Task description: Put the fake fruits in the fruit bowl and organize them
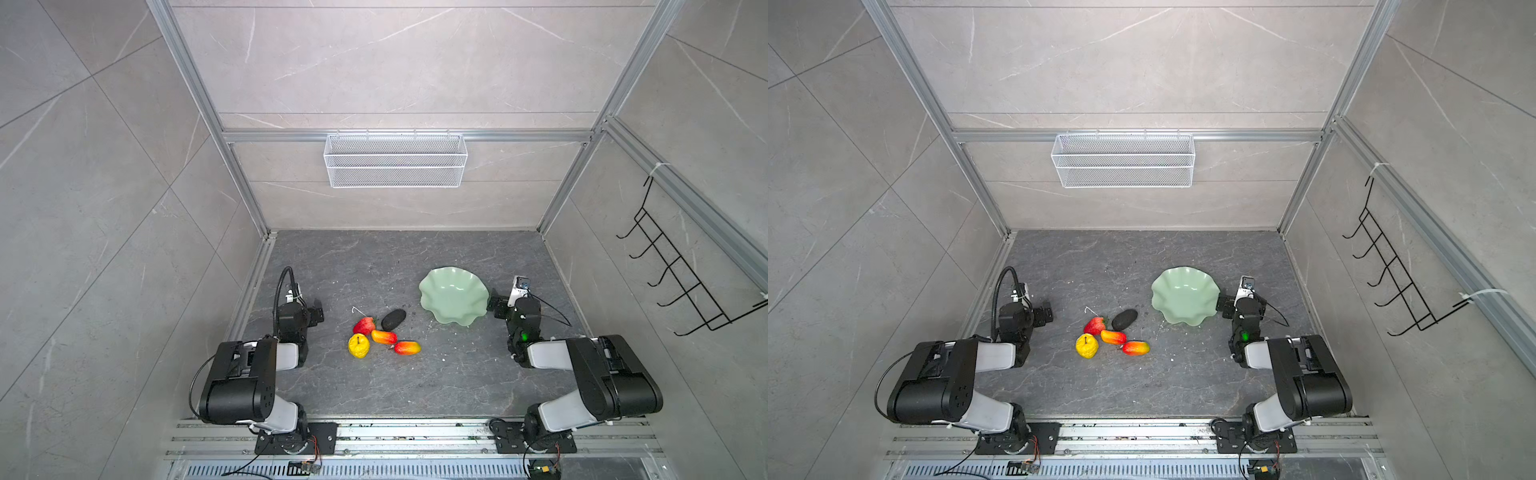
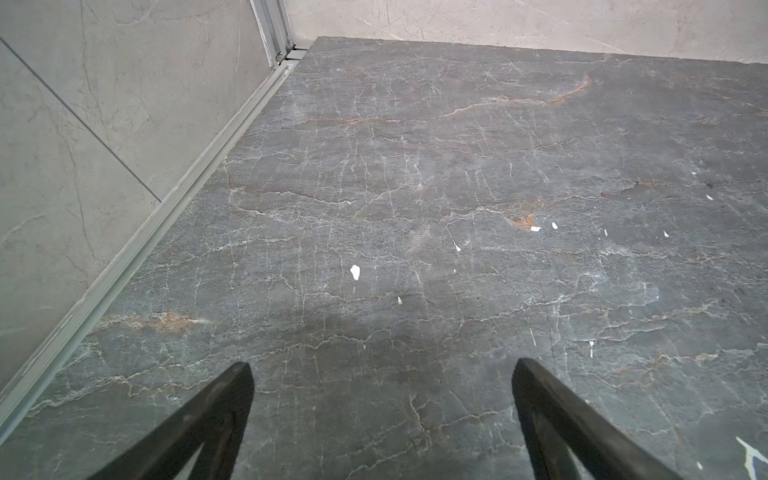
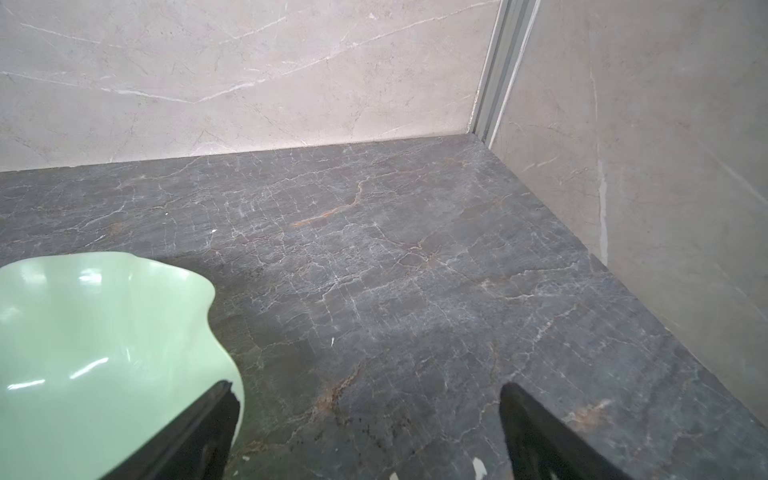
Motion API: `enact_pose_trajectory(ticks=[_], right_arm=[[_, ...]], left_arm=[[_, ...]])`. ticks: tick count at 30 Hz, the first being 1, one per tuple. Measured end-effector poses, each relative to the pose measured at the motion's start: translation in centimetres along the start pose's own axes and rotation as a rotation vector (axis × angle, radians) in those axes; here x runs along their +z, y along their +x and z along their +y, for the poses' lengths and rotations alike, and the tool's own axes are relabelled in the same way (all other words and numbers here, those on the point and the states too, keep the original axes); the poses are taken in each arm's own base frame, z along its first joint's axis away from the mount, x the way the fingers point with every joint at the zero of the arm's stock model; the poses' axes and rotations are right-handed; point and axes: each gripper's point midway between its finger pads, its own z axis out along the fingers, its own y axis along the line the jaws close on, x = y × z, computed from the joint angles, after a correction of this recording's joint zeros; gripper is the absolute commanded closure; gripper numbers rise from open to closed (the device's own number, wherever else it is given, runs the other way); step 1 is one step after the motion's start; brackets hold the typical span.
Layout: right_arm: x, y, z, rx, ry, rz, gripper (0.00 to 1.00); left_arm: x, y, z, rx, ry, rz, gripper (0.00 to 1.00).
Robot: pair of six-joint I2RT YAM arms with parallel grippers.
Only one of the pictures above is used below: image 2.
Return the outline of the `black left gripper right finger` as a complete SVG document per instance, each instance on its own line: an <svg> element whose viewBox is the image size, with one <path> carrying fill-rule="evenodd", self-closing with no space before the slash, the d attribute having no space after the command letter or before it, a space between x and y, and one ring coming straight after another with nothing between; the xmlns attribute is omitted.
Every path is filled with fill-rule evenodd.
<svg viewBox="0 0 768 480"><path fill-rule="evenodd" d="M579 460L595 479L678 479L531 358L517 361L511 389L537 479L578 479Z"/></svg>

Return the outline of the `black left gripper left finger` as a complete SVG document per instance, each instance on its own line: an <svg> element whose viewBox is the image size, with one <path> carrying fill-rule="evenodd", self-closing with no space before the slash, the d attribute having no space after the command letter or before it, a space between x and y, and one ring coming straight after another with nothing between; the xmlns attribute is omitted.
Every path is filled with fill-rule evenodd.
<svg viewBox="0 0 768 480"><path fill-rule="evenodd" d="M93 479L229 479L255 393L251 367L235 362Z"/></svg>

